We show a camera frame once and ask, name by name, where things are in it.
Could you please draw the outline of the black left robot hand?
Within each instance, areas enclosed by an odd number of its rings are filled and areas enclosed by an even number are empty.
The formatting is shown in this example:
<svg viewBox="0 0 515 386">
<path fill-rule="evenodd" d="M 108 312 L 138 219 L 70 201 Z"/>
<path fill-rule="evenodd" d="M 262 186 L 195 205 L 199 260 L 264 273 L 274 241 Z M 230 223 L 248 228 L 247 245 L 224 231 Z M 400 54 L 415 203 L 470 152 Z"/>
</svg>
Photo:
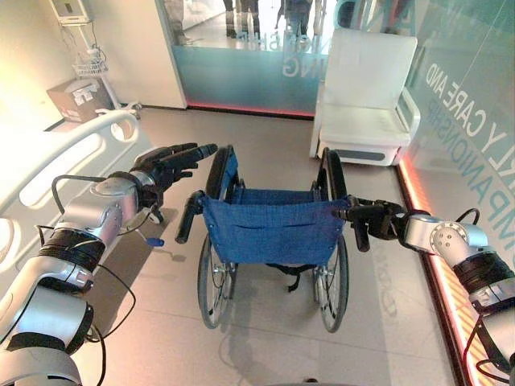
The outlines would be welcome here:
<svg viewBox="0 0 515 386">
<path fill-rule="evenodd" d="M 194 142 L 158 147 L 138 156 L 130 173 L 145 174 L 153 185 L 164 192 L 181 178 L 192 177 L 190 169 L 196 169 L 198 161 L 215 154 L 217 150 L 216 144 L 198 146 Z"/>
</svg>

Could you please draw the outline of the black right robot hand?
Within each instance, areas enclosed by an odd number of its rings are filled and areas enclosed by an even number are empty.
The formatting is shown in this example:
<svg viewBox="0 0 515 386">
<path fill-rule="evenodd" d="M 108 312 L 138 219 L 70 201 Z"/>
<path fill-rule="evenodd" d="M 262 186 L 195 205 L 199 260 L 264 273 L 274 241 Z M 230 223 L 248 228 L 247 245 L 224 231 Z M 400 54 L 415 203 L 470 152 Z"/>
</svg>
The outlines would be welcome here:
<svg viewBox="0 0 515 386">
<path fill-rule="evenodd" d="M 360 252 L 369 251 L 369 236 L 381 240 L 398 237 L 396 224 L 398 216 L 403 217 L 406 214 L 404 207 L 382 199 L 368 200 L 353 195 L 349 195 L 347 199 L 350 206 L 334 209 L 332 214 L 351 223 Z"/>
</svg>

